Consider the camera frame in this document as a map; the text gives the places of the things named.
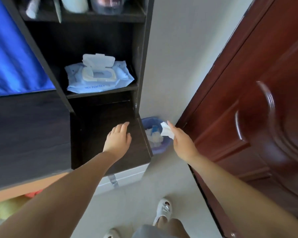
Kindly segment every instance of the orange wooden edge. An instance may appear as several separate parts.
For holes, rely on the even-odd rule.
[[[0,202],[17,196],[21,196],[30,192],[38,191],[40,189],[44,189],[67,174],[68,172],[61,173],[59,175],[47,177],[41,180],[36,180],[26,184],[0,190]]]

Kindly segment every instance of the hand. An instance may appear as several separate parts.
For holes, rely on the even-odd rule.
[[[167,123],[174,133],[173,146],[177,155],[187,163],[199,156],[200,154],[191,138],[181,128],[176,128],[169,121]]]
[[[129,149],[131,135],[126,134],[128,124],[129,122],[117,125],[107,135],[103,152],[110,153],[115,158],[115,162],[121,159]]]

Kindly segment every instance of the blue curtain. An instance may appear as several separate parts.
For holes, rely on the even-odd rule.
[[[0,0],[0,96],[55,89]]]

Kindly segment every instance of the foot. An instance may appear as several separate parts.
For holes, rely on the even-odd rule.
[[[110,229],[107,234],[104,236],[104,238],[120,238],[120,235],[117,230]]]
[[[162,198],[159,201],[158,208],[157,208],[157,215],[156,218],[154,219],[153,225],[155,226],[157,221],[161,216],[164,216],[167,218],[167,220],[170,220],[172,214],[172,205],[170,200],[166,198]]]

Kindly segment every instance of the right arm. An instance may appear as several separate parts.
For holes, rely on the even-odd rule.
[[[261,192],[199,154],[191,138],[168,121],[177,155],[194,168],[245,238],[298,238],[298,220]]]

